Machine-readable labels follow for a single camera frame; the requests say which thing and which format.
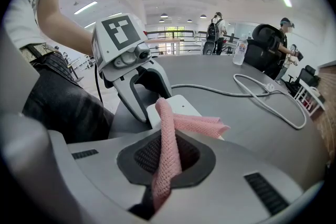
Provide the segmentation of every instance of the plastic water bottle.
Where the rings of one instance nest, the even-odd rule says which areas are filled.
[[[241,38],[237,42],[237,47],[233,55],[233,63],[235,63],[236,65],[241,66],[243,64],[245,53],[247,50],[247,45],[248,43],[247,43],[246,35],[242,34]]]

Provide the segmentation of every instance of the person's arm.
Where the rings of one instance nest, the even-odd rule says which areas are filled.
[[[37,19],[42,32],[52,40],[92,55],[92,34],[64,16],[59,10],[59,0],[39,0]]]
[[[292,56],[297,56],[299,54],[297,51],[295,52],[295,51],[291,51],[291,50],[287,49],[281,42],[280,42],[278,50],[280,50],[281,52],[283,52],[285,54],[289,54],[289,55],[292,55]]]
[[[224,35],[227,34],[227,31],[226,31],[226,28],[225,28],[225,25],[224,25],[224,24],[223,24],[223,26],[222,26],[222,32],[223,32]]]

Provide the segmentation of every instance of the person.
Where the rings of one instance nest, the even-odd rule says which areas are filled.
[[[68,54],[66,52],[63,52],[63,58],[65,60],[65,62],[67,62],[67,64],[69,64],[69,57],[68,57]]]
[[[75,83],[61,52],[47,44],[40,32],[86,55],[92,55],[92,34],[60,12],[59,0],[12,0],[2,24],[40,75],[23,114],[59,131],[67,143],[108,138],[113,114]]]
[[[290,46],[290,50],[291,51],[296,51],[297,50],[297,46],[295,44],[293,44],[292,46]],[[283,67],[279,73],[279,75],[276,77],[275,82],[276,83],[280,83],[280,79],[286,74],[287,69],[290,67],[290,65],[293,63],[295,66],[298,65],[298,63],[293,59],[294,57],[290,54],[287,54],[285,61],[283,63]]]
[[[213,52],[216,52],[217,55],[221,55],[223,44],[224,44],[224,35],[227,34],[226,28],[225,28],[225,22],[222,20],[222,14],[220,12],[216,12],[211,22],[214,24],[217,24],[217,27],[219,30],[219,39],[218,41],[215,42],[215,48]]]
[[[264,71],[264,73],[270,78],[272,78],[273,80],[275,80],[276,77],[279,75],[282,69],[282,65],[284,64],[284,61],[286,59],[286,55],[289,54],[291,56],[297,57],[300,53],[299,51],[291,51],[287,49],[286,33],[291,33],[294,27],[295,27],[294,24],[288,18],[283,18],[280,21],[280,31],[282,33],[282,37],[280,39],[280,45],[279,45],[278,51],[281,52],[281,57],[279,61],[272,63]]]

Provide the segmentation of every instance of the robotic arm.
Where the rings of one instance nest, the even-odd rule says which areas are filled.
[[[92,51],[105,86],[115,87],[121,101],[141,122],[146,122],[148,115],[135,84],[142,84],[164,98],[172,96],[167,75],[152,59],[145,40],[131,14],[97,21],[92,36]]]

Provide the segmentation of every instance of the black vent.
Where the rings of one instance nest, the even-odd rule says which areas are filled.
[[[81,151],[81,152],[73,153],[72,156],[74,159],[82,159],[82,158],[89,157],[94,154],[98,154],[98,151],[96,150]]]
[[[288,203],[261,174],[254,173],[244,177],[272,216],[288,206]]]

